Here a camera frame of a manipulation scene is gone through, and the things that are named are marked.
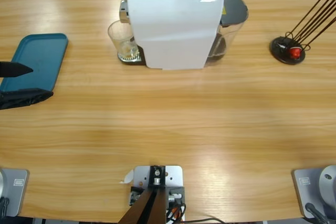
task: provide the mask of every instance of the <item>wood grain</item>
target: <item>wood grain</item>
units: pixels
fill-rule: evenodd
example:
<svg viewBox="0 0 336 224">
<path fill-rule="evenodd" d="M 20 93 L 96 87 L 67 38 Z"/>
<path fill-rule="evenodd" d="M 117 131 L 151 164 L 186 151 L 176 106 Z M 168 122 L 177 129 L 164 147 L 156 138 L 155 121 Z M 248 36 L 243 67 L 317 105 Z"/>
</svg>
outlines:
<svg viewBox="0 0 336 224">
<path fill-rule="evenodd" d="M 316 0 L 244 0 L 249 19 L 202 70 L 121 64 L 120 0 L 0 0 L 0 60 L 29 34 L 65 33 L 55 95 L 0 111 L 0 165 L 26 168 L 23 216 L 118 221 L 138 165 L 181 165 L 187 219 L 300 217 L 291 171 L 336 163 L 335 26 L 297 66 L 268 51 Z"/>
</svg>

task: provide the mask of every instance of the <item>black object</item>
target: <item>black object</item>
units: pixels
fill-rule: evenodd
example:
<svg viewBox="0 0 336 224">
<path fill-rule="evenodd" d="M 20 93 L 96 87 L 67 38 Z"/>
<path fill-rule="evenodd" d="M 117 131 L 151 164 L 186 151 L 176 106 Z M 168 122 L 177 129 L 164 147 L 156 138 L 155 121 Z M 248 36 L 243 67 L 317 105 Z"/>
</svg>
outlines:
<svg viewBox="0 0 336 224">
<path fill-rule="evenodd" d="M 17 91 L 0 91 L 0 110 L 29 106 L 42 102 L 54 93 L 44 89 L 20 89 Z"/>
<path fill-rule="evenodd" d="M 5 198 L 5 197 L 0 198 L 0 220 L 6 217 L 8 204 L 9 204 L 8 198 Z"/>
<path fill-rule="evenodd" d="M 321 0 L 313 5 L 313 7 L 305 14 L 305 16 L 298 22 L 292 31 L 286 32 L 284 37 L 278 37 L 270 43 L 270 51 L 272 55 L 279 61 L 295 65 L 302 62 L 305 57 L 305 51 L 310 50 L 310 44 L 317 39 L 325 30 L 327 30 L 334 22 L 336 17 L 330 21 L 327 19 L 336 11 L 336 0 L 325 0 L 324 3 L 317 9 L 317 11 L 309 18 L 309 20 L 301 27 L 301 29 L 294 35 L 295 29 L 309 16 L 309 14 L 318 6 Z M 308 38 L 317 31 L 321 26 L 324 26 L 312 39 Z"/>
<path fill-rule="evenodd" d="M 21 63 L 0 61 L 0 77 L 18 77 L 31 72 L 33 72 L 33 70 L 30 67 Z M 44 89 L 20 89 L 8 92 L 0 91 L 0 110 L 29 106 L 44 101 L 53 94 L 52 91 Z"/>
<path fill-rule="evenodd" d="M 290 65 L 295 65 L 295 64 L 302 62 L 306 57 L 306 52 L 302 50 L 300 53 L 300 57 L 297 59 L 295 58 L 293 59 L 291 58 L 289 50 L 287 49 L 289 47 L 289 44 L 293 44 L 293 46 L 295 47 L 302 48 L 301 44 L 299 44 L 297 41 L 292 40 L 290 38 L 278 37 L 274 39 L 269 45 L 270 51 L 272 55 L 274 56 L 274 58 L 276 58 L 277 60 L 283 63 L 290 64 Z"/>
<path fill-rule="evenodd" d="M 18 77 L 33 70 L 18 62 L 0 61 L 0 77 Z"/>
</svg>

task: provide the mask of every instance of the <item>black cable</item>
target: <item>black cable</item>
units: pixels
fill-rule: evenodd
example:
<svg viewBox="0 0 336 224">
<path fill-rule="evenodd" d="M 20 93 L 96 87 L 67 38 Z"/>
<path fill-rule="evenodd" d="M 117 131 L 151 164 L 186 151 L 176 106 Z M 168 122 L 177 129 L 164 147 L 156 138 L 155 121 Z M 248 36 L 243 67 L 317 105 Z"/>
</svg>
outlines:
<svg viewBox="0 0 336 224">
<path fill-rule="evenodd" d="M 206 222 L 206 221 L 213 220 L 221 224 L 227 224 L 217 218 L 205 218 L 205 219 L 200 219 L 200 220 L 182 220 L 182 217 L 184 216 L 185 211 L 186 211 L 185 203 L 174 204 L 171 208 L 168 209 L 168 212 L 166 214 L 166 223 L 168 223 L 169 221 L 172 221 L 173 222 L 172 224 L 191 224 L 191 223 Z"/>
<path fill-rule="evenodd" d="M 219 223 L 222 223 L 222 224 L 226 224 L 225 222 L 223 222 L 222 220 L 220 219 L 217 219 L 217 218 L 206 218 L 206 219 L 201 219 L 201 220 L 188 220 L 188 221 L 180 221 L 178 223 L 185 223 L 185 224 L 191 224 L 191 223 L 196 223 L 196 222 L 204 222 L 204 221 L 209 221 L 209 220 L 214 220 L 214 221 L 218 221 Z"/>
</svg>

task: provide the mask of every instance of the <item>sticker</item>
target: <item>sticker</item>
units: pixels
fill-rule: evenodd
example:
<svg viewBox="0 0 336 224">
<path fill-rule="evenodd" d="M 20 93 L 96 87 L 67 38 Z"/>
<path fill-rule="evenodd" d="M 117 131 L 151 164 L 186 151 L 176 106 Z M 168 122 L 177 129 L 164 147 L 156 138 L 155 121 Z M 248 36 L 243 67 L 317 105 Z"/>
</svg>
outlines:
<svg viewBox="0 0 336 224">
<path fill-rule="evenodd" d="M 301 186 L 310 185 L 309 178 L 299 178 Z"/>
<path fill-rule="evenodd" d="M 25 183 L 24 179 L 16 178 L 14 180 L 14 185 L 13 186 L 23 186 L 24 183 Z"/>
</svg>

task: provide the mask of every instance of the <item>coffee machine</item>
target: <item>coffee machine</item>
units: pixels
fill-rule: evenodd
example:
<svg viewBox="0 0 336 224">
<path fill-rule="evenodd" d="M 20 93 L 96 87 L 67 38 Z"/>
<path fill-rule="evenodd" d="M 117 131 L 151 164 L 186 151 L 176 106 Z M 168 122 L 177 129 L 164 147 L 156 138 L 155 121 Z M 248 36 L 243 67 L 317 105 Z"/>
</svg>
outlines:
<svg viewBox="0 0 336 224">
<path fill-rule="evenodd" d="M 203 68 L 214 44 L 224 0 L 123 0 L 139 58 L 149 68 Z"/>
</svg>

